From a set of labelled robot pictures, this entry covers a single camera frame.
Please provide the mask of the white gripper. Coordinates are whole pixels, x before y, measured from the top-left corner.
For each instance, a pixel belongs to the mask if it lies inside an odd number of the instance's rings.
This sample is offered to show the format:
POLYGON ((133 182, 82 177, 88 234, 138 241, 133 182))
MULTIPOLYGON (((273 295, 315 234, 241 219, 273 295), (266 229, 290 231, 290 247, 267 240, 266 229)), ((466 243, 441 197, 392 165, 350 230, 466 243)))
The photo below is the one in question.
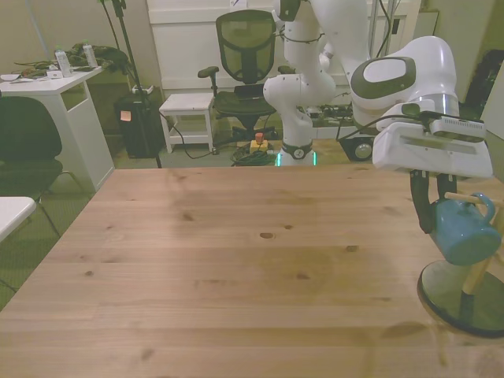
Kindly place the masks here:
POLYGON ((493 166, 484 142, 470 143, 431 135, 419 124, 394 122, 375 139, 372 163, 378 169, 409 172, 410 192, 421 230, 435 227, 429 200, 429 173, 436 177, 439 200, 458 193, 457 176, 491 178, 493 166))

